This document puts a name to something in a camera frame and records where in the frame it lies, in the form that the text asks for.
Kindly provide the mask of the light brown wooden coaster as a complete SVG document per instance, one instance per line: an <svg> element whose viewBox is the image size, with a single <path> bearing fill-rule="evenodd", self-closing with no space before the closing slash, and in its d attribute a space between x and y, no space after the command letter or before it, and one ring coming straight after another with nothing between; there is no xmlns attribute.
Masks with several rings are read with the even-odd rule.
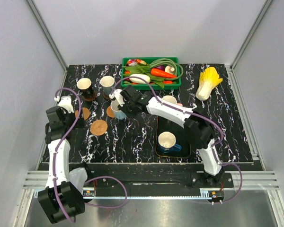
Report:
<svg viewBox="0 0 284 227"><path fill-rule="evenodd" d="M115 114L114 114L114 112L113 112L111 106L109 106L109 107L106 109L106 113L107 113L108 117L110 117L110 118L115 118Z"/></svg>
<svg viewBox="0 0 284 227"><path fill-rule="evenodd" d="M84 120L87 120L87 119L90 117L90 111L89 111L89 109L86 108L86 107L82 107L82 108L81 108L81 113L83 114ZM75 111L75 117L78 117L78 115L79 115L79 110L77 109L77 110Z"/></svg>

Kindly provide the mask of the woven rattan coaster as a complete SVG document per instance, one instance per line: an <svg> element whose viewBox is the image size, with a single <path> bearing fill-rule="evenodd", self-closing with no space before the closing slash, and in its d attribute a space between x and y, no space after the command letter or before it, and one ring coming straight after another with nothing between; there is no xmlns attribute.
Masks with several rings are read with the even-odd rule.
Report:
<svg viewBox="0 0 284 227"><path fill-rule="evenodd" d="M101 136L105 134L108 129L108 125L104 120L96 120L91 124L90 132L95 136Z"/></svg>

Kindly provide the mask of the pink cup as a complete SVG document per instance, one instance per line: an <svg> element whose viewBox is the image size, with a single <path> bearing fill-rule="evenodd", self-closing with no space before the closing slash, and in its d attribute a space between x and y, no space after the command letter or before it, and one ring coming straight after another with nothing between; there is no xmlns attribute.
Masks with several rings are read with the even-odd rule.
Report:
<svg viewBox="0 0 284 227"><path fill-rule="evenodd" d="M181 103L178 103L176 98L174 96L164 96L162 98L162 100L166 101L166 102L169 102L169 103L172 103L172 104L175 104L175 105L179 105L179 106L183 106Z"/></svg>

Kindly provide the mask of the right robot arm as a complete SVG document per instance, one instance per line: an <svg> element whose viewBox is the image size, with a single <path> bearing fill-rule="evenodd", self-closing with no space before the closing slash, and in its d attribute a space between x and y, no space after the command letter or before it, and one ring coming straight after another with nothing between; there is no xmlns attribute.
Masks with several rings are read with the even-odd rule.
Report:
<svg viewBox="0 0 284 227"><path fill-rule="evenodd" d="M223 140L221 128L212 120L193 111L164 101L153 88L141 93L129 85L113 92L118 107L126 116L134 118L139 113L147 113L169 120L183 128L184 135L192 147L197 149L204 164L206 182L217 187L223 181L224 169L217 156L215 145Z"/></svg>

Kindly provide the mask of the dark walnut coaster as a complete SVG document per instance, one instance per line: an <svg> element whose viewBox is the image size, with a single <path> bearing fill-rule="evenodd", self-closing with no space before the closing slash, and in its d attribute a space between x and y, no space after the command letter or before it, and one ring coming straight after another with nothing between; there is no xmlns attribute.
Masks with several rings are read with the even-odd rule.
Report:
<svg viewBox="0 0 284 227"><path fill-rule="evenodd" d="M111 98L109 97L109 95L107 95L106 93L103 92L103 97L107 100L111 100Z"/></svg>
<svg viewBox="0 0 284 227"><path fill-rule="evenodd" d="M94 91L93 93L90 94L84 93L82 94L82 96L86 102L91 102L97 97L97 93Z"/></svg>

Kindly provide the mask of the white cup dark body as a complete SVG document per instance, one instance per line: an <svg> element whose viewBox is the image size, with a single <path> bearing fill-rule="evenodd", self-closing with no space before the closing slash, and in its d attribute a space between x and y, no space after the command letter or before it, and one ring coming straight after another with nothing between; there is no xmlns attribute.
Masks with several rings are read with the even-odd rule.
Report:
<svg viewBox="0 0 284 227"><path fill-rule="evenodd" d="M82 94L93 93L92 82L89 78L82 78L77 82L77 88L82 92Z"/></svg>

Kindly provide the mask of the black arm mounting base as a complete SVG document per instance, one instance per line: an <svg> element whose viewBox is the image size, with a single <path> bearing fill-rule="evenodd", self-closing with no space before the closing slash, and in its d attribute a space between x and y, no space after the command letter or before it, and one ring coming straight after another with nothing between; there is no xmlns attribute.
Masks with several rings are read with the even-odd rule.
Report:
<svg viewBox="0 0 284 227"><path fill-rule="evenodd" d="M230 173L211 177L202 164L183 163L127 163L127 164L70 164L69 169L87 168L88 179L97 179L96 195L129 197L192 197L200 189L219 191L233 188Z"/></svg>

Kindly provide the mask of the light blue cup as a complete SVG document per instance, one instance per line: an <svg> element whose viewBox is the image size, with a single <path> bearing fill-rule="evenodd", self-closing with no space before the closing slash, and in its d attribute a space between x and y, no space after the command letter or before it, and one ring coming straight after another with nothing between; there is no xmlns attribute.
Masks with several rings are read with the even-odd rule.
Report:
<svg viewBox="0 0 284 227"><path fill-rule="evenodd" d="M117 100L113 100L110 104L110 107L113 111L113 114L115 115L115 118L119 119L119 120L122 120L122 119L125 119L126 118L126 114L121 111L119 108L119 103Z"/></svg>

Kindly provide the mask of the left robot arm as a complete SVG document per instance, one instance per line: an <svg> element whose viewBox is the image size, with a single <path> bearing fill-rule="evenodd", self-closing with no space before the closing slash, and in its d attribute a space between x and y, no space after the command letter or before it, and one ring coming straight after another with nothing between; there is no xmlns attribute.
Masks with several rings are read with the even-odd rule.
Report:
<svg viewBox="0 0 284 227"><path fill-rule="evenodd" d="M83 187L93 182L93 175L84 165L69 170L70 129L76 122L75 114L64 107L55 106L46 110L49 120L45 126L45 142L50 153L50 165L45 189L37 199L52 224L76 216L85 211Z"/></svg>

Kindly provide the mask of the grey blue cup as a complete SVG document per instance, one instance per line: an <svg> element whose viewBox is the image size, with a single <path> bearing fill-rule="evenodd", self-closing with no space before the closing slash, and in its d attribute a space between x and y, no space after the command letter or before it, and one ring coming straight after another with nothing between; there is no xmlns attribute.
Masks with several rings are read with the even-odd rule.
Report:
<svg viewBox="0 0 284 227"><path fill-rule="evenodd" d="M104 93L108 96L115 85L115 79L111 76L104 76L100 80L100 84L103 88Z"/></svg>

